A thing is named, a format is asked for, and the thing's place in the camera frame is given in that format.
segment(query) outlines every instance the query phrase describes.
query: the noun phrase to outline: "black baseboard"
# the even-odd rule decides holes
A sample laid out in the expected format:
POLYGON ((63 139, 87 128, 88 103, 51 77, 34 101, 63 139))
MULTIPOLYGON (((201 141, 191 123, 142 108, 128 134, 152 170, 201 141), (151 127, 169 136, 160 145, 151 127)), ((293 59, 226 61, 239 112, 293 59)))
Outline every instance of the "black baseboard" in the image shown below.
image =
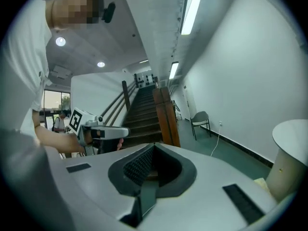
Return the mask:
MULTIPOLYGON (((213 135, 215 135, 215 136, 218 137, 218 133, 216 133, 216 132, 214 132, 214 131, 211 131, 211 134, 213 134, 213 135)), ((219 138, 221 138, 221 139, 224 140, 225 142, 227 142, 227 143, 229 143, 229 144, 235 146, 236 148, 240 149, 241 151, 247 153, 248 155, 252 156, 252 157, 255 158, 256 160, 258 160, 258 161, 260 161, 261 163, 265 164, 266 166, 268 166, 268 167, 270 167, 270 168, 273 167, 273 163, 272 163, 271 161, 267 160, 266 158, 261 157, 261 156, 258 155, 257 153, 254 153, 253 151, 248 150, 247 148, 243 147, 242 145, 240 145, 240 144, 238 144, 238 143, 236 143, 236 142, 234 142, 234 141, 232 141, 232 140, 230 140, 230 139, 228 139, 228 138, 222 136, 221 134, 220 134, 219 138)))

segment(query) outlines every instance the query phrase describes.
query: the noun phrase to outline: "black chair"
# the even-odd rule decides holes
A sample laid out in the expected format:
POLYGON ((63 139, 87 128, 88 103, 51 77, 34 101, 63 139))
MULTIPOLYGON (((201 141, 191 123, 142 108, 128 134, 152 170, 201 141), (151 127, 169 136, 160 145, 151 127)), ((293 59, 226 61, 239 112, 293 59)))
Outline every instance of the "black chair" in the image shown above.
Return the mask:
POLYGON ((191 125, 193 131, 192 135, 194 135, 195 140, 197 140, 197 138, 196 138, 196 132, 194 131, 194 127, 199 127, 201 125, 206 125, 206 128, 208 129, 207 132, 210 133, 211 137, 210 121, 208 119, 208 114, 205 111, 200 111, 193 118, 191 118, 191 125))

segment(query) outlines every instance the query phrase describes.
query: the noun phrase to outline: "ceiling light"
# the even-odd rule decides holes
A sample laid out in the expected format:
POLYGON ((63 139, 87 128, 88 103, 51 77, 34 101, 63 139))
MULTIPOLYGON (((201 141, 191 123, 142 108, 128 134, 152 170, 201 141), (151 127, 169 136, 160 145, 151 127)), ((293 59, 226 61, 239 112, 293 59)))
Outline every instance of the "ceiling light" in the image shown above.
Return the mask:
POLYGON ((65 38, 63 38, 63 37, 57 38, 57 39, 56 39, 56 44, 57 44, 58 46, 64 46, 64 45, 65 45, 65 38))
POLYGON ((183 24, 183 28, 181 30, 182 35, 188 35, 191 33, 199 4, 200 0, 192 0, 183 24))
POLYGON ((174 78, 178 66, 179 66, 179 62, 173 62, 173 63, 172 63, 172 67, 171 67, 171 72, 170 72, 170 77, 169 77, 169 79, 173 79, 173 78, 174 78))
POLYGON ((99 62, 99 63, 97 63, 97 66, 98 66, 98 67, 105 67, 105 63, 99 62))
POLYGON ((146 62, 148 62, 148 61, 149 61, 149 60, 144 60, 144 61, 140 62, 140 64, 146 63, 146 62))

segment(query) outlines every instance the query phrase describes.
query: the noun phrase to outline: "staircase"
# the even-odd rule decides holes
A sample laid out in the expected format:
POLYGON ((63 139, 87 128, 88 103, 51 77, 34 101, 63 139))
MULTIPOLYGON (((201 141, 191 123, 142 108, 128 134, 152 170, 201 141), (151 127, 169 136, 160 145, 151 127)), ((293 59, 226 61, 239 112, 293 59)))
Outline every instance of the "staircase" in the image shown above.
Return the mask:
POLYGON ((138 91, 122 124, 123 127, 130 128, 131 132, 124 138, 122 149, 142 143, 163 141, 152 94, 153 89, 155 86, 138 91))

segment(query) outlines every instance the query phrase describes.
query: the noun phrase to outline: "wooden panel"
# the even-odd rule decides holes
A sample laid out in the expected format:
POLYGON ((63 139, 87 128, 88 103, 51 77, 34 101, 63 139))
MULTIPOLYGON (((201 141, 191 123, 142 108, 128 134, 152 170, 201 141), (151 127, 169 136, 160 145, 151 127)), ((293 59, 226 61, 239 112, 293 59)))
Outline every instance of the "wooden panel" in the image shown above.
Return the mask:
POLYGON ((160 104, 164 102, 162 93, 160 91, 160 89, 154 89, 153 90, 153 97, 154 97, 154 102, 155 104, 160 104))
POLYGON ((176 121, 172 101, 165 103, 165 107, 166 107, 166 112, 167 112, 173 145, 180 147, 180 138, 179 138, 177 121, 176 121))
POLYGON ((161 88, 161 92, 162 92, 162 95, 163 95, 164 103, 169 102, 171 100, 171 98, 170 98, 170 93, 169 93, 168 87, 161 88))
POLYGON ((123 87, 123 93, 124 93, 124 100, 125 100, 126 110, 128 111, 129 108, 130 108, 130 102, 129 102, 127 84, 126 84, 126 81, 124 81, 124 80, 122 81, 122 87, 123 87))
POLYGON ((165 144, 173 145, 171 135, 170 135, 170 131, 169 131, 167 115, 165 113, 165 105, 164 104, 158 104, 156 106, 156 111, 157 111, 157 115, 158 115, 160 130, 161 130, 162 135, 163 135, 163 141, 164 141, 165 144))

